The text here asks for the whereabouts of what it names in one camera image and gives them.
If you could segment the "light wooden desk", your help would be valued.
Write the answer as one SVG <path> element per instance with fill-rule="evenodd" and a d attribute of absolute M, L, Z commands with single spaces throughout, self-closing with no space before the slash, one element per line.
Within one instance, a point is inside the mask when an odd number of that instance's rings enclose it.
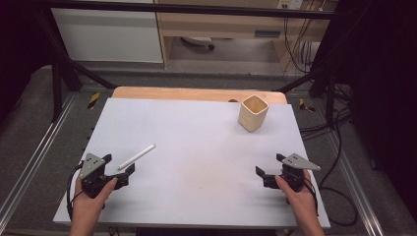
<path fill-rule="evenodd" d="M 277 10 L 278 0 L 153 0 L 155 4 L 209 5 Z M 331 0 L 303 0 L 300 10 L 333 11 Z M 320 42 L 327 31 L 327 20 L 246 18 L 209 15 L 156 15 L 162 40 L 163 60 L 169 59 L 174 36 L 269 39 L 281 69 L 291 69 L 303 42 Z"/>

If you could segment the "white pen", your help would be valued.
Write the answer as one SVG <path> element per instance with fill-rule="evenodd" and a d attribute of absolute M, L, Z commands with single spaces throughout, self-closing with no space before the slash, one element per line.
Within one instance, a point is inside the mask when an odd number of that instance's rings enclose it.
<path fill-rule="evenodd" d="M 140 151 L 136 155 L 132 156 L 131 158 L 129 158 L 128 160 L 126 160 L 122 164 L 120 164 L 117 167 L 117 170 L 120 171 L 120 170 L 123 170 L 123 169 L 127 168 L 130 164 L 133 164 L 139 158 L 141 158 L 142 156 L 146 155 L 147 153 L 149 153 L 150 151 L 152 151 L 155 148 L 156 148 L 156 144 L 151 144 L 150 146 L 146 147 L 145 149 L 143 149 L 142 151 Z"/>

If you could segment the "aluminium floor rail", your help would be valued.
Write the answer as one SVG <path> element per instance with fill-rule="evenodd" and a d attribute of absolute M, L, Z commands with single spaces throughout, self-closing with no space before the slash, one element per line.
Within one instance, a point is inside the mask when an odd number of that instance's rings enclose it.
<path fill-rule="evenodd" d="M 368 232 L 369 236 L 384 236 L 384 230 L 380 225 L 378 218 L 365 194 L 362 185 L 359 182 L 351 164 L 348 161 L 347 155 L 342 149 L 341 140 L 336 133 L 328 134 L 328 139 L 332 145 L 333 150 L 338 158 L 338 165 L 341 173 L 345 179 L 347 188 L 350 192 L 353 202 L 355 203 L 362 222 Z"/>
<path fill-rule="evenodd" d="M 31 155 L 30 160 L 26 164 L 25 169 L 20 175 L 17 183 L 14 185 L 4 204 L 0 206 L 0 234 L 5 230 L 17 206 L 22 200 L 32 178 L 37 172 L 37 169 L 47 155 L 62 125 L 66 121 L 77 96 L 78 94 L 76 92 L 70 92 L 67 95 L 63 105 L 61 106 L 61 114 L 49 125 L 45 135 L 42 137 L 40 143 L 36 147 L 36 150 Z"/>

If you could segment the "person's left hand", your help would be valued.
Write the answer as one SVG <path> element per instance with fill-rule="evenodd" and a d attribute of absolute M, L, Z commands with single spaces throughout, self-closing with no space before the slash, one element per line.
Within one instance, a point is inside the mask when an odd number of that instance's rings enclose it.
<path fill-rule="evenodd" d="M 82 188 L 82 179 L 77 178 L 75 195 L 73 198 L 72 221 L 87 222 L 88 220 L 98 220 L 105 201 L 113 192 L 118 179 L 110 180 L 95 198 L 90 198 Z"/>

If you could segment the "white table board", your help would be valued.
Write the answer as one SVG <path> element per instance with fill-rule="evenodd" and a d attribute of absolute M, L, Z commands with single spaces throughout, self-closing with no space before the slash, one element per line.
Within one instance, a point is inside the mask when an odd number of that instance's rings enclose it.
<path fill-rule="evenodd" d="M 279 190 L 256 170 L 278 174 L 276 155 L 305 155 L 293 109 L 273 104 L 264 124 L 248 132 L 237 102 L 110 98 L 86 151 L 112 156 L 108 175 L 135 156 L 127 186 L 113 192 L 103 224 L 136 227 L 292 227 Z"/>

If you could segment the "wooden table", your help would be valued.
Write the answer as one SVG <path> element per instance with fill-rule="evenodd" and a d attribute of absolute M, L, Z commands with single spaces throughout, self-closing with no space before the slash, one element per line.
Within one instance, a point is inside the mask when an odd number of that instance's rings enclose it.
<path fill-rule="evenodd" d="M 287 99 L 281 92 L 246 89 L 206 89 L 206 88 L 153 88 L 119 87 L 112 98 L 201 100 L 201 101 L 243 101 L 251 95 L 257 95 L 267 103 L 286 104 Z"/>

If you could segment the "white chair base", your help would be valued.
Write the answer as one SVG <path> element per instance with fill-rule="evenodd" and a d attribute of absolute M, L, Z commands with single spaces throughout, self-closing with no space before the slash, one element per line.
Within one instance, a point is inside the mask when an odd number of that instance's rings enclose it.
<path fill-rule="evenodd" d="M 206 46 L 209 50 L 214 50 L 215 46 L 212 43 L 212 40 L 209 37 L 190 37 L 182 36 L 182 39 L 189 43 L 193 43 L 200 46 Z"/>

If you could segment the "white power strip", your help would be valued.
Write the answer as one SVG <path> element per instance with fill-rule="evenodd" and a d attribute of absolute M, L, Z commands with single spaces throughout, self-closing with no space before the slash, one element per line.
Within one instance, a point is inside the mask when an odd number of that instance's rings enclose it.
<path fill-rule="evenodd" d="M 277 8 L 285 10 L 300 10 L 303 0 L 278 0 Z"/>

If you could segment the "person's right hand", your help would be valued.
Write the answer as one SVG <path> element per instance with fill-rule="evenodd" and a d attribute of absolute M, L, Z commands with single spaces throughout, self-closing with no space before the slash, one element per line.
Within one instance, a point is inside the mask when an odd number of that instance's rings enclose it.
<path fill-rule="evenodd" d="M 306 186 L 300 192 L 294 192 L 282 177 L 276 176 L 275 181 L 289 201 L 297 220 L 309 221 L 318 217 L 313 194 Z"/>

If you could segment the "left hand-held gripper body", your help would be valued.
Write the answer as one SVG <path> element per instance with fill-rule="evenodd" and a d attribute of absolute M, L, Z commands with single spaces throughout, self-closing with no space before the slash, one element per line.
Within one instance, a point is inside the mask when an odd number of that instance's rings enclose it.
<path fill-rule="evenodd" d="M 103 194 L 104 187 L 114 177 L 105 174 L 106 162 L 102 157 L 88 153 L 80 172 L 82 190 L 91 199 L 96 199 Z"/>

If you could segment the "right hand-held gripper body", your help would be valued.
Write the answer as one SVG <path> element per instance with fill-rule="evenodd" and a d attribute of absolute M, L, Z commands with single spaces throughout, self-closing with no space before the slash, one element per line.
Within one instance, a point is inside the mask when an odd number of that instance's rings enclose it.
<path fill-rule="evenodd" d="M 292 153 L 283 160 L 281 177 L 294 192 L 300 192 L 304 186 L 304 170 L 319 171 L 321 167 L 297 153 Z"/>

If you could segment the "white cabinet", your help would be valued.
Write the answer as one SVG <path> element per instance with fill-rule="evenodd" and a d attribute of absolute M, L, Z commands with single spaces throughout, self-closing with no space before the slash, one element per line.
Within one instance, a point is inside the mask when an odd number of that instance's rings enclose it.
<path fill-rule="evenodd" d="M 77 61 L 161 63 L 155 13 L 52 9 Z"/>

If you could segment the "beige square cup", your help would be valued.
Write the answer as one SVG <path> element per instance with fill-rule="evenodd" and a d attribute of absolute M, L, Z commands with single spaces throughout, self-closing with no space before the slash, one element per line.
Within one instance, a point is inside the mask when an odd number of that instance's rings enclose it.
<path fill-rule="evenodd" d="M 257 95 L 251 95 L 241 102 L 238 123 L 248 132 L 259 129 L 266 119 L 268 103 Z"/>

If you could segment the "black metal frame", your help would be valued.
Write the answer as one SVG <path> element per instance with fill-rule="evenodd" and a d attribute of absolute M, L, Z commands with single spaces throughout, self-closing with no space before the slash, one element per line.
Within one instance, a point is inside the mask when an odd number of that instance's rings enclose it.
<path fill-rule="evenodd" d="M 209 16 L 233 16 L 246 18 L 273 18 L 273 19 L 301 19 L 301 20 L 327 20 L 334 24 L 347 20 L 359 20 L 360 16 L 354 11 L 310 11 L 310 10 L 273 10 L 263 8 L 224 7 L 209 5 L 178 5 L 178 4 L 154 4 L 154 3 L 128 3 L 108 1 L 83 1 L 83 0 L 33 0 L 31 2 L 33 18 L 45 35 L 44 42 L 50 46 L 51 55 L 57 62 L 57 68 L 62 67 L 69 72 L 63 80 L 70 89 L 79 90 L 81 81 L 77 72 L 87 76 L 107 89 L 116 89 L 114 85 L 102 77 L 96 75 L 81 64 L 74 61 L 64 48 L 61 34 L 52 27 L 53 21 L 48 20 L 45 14 L 51 9 L 94 10 L 112 12 L 140 12 L 163 13 L 174 15 L 209 15 Z"/>

